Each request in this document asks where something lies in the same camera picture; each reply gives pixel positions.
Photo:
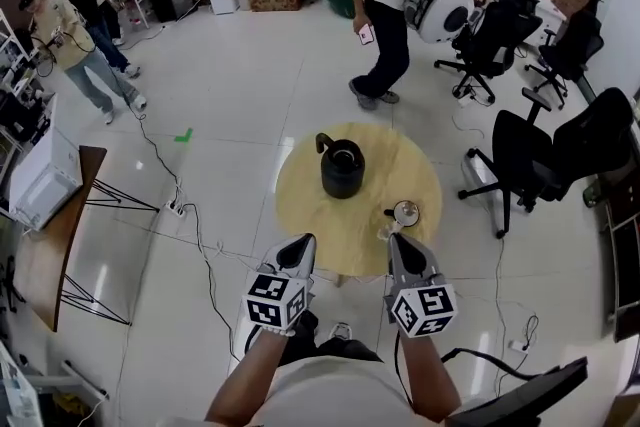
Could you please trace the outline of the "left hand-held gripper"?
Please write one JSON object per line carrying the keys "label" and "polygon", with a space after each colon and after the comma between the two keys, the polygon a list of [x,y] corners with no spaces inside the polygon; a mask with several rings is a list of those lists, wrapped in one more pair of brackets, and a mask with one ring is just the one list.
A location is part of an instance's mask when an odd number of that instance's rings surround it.
{"label": "left hand-held gripper", "polygon": [[311,274],[316,249],[313,234],[298,234],[278,242],[266,252],[262,264],[278,273],[257,270],[249,273],[242,303],[250,322],[279,332],[294,328],[308,309],[311,280],[282,272]]}

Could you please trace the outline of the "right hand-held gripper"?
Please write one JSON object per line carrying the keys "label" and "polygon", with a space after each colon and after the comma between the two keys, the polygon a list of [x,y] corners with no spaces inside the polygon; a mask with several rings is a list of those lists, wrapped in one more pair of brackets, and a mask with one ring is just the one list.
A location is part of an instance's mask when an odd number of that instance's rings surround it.
{"label": "right hand-held gripper", "polygon": [[[445,331],[458,315],[458,306],[454,288],[439,273],[433,252],[408,235],[392,234],[388,258],[389,274],[400,279],[384,297],[389,322],[408,338]],[[404,272],[419,277],[410,281]]]}

